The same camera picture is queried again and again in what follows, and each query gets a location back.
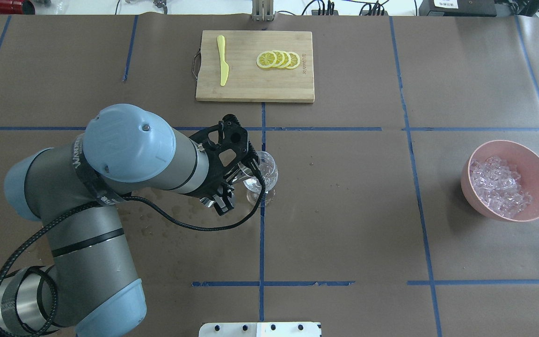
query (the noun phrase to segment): knife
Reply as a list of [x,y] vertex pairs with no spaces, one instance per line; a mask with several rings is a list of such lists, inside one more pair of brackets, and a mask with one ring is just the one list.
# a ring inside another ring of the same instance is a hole
[[218,51],[220,52],[220,85],[226,85],[228,80],[228,72],[230,70],[226,63],[226,38],[224,36],[218,36]]

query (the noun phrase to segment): blue cap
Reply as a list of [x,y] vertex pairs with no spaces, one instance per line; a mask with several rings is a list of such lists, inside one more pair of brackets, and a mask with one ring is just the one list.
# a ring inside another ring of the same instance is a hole
[[79,337],[120,337],[134,329],[147,314],[141,279],[99,305],[74,329]]
[[163,118],[135,105],[102,109],[88,123],[84,156],[101,175],[119,182],[141,182],[169,165],[176,152],[174,130]]
[[43,149],[28,158],[24,158],[21,162],[12,166],[4,180],[4,194],[6,195],[8,203],[15,209],[18,215],[24,219],[32,221],[41,220],[32,213],[28,207],[26,195],[24,194],[24,182],[26,182],[26,174],[35,158],[49,149],[51,149],[51,147]]

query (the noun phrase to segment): ice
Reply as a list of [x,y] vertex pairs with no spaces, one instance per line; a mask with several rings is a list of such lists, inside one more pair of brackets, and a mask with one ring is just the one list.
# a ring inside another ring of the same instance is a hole
[[499,156],[484,162],[472,160],[469,171],[477,196],[499,215],[514,218],[533,202],[531,194],[521,188],[517,166]]

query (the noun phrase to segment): white label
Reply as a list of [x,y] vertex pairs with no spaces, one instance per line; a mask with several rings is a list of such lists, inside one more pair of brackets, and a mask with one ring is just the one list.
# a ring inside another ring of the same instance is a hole
[[459,8],[457,0],[434,0],[434,6],[440,8]]

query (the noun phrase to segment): knife handle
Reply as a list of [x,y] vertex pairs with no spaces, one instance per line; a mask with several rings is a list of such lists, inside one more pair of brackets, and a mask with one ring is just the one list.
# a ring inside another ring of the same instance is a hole
[[218,36],[218,50],[220,51],[220,61],[224,61],[224,53],[226,52],[226,38]]

